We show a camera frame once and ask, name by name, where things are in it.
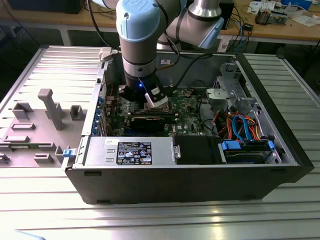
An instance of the motherboard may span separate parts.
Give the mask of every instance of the motherboard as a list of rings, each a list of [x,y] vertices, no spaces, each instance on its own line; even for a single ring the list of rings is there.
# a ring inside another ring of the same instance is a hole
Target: motherboard
[[[197,110],[198,97],[192,89],[180,88],[158,108],[130,102],[120,96],[107,97],[109,133],[126,137],[205,135]]]

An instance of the blue cable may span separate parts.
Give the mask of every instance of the blue cable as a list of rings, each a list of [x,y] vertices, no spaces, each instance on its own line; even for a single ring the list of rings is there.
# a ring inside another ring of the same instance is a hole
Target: blue cable
[[[237,118],[241,118],[242,121],[243,121],[243,128],[244,128],[244,132],[245,132],[245,136],[248,140],[252,140],[252,136],[249,132],[249,127],[248,127],[248,123],[246,121],[246,119],[243,117],[243,116],[240,116],[240,115],[236,115],[233,120],[232,120],[232,130],[233,130],[233,133],[234,135],[236,135],[241,142],[244,142],[245,140],[237,133],[237,129],[236,129],[236,120]]]
[[[242,45],[242,38],[244,37],[244,30],[242,29],[242,26],[241,26],[241,24],[240,24],[239,21],[235,20],[234,22],[235,22],[236,24],[238,24],[238,26],[239,26],[239,28],[240,28],[240,32],[241,32],[240,42],[239,42],[238,47],[237,47],[236,50],[235,50],[235,52],[237,53],[237,52],[239,52],[239,49],[240,49],[240,47],[241,47],[241,45]]]

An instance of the blue latch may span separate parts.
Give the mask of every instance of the blue latch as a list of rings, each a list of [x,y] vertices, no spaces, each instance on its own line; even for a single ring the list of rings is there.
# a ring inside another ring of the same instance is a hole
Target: blue latch
[[[94,134],[94,135],[96,135],[96,134],[98,133],[98,132],[97,132],[97,129],[95,129],[94,127],[91,128],[91,133]]]
[[[238,141],[224,141],[222,144],[222,150],[240,150],[241,145]]]
[[[92,126],[94,126],[94,127],[98,127],[98,124],[99,124],[99,121],[93,121]]]
[[[77,155],[76,151],[77,151],[76,148],[63,150],[62,156],[64,158],[74,158]]]
[[[102,104],[105,101],[105,99],[101,96],[98,97],[98,104]]]
[[[268,145],[271,150],[275,149],[275,144],[272,141],[268,141]]]

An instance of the robotic arm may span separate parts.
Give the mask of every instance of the robotic arm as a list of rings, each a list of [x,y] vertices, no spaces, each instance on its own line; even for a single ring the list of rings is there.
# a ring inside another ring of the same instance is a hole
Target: robotic arm
[[[209,49],[224,19],[219,0],[93,0],[116,6],[116,28],[120,38],[126,85],[119,95],[129,101],[147,100],[151,108],[166,103],[168,97],[156,76],[158,39],[167,31],[175,41]]]

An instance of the warning label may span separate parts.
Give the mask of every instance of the warning label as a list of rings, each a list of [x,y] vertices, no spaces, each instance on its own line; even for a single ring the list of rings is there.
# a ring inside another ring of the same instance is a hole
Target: warning label
[[[116,163],[118,165],[151,165],[151,142],[119,142]]]

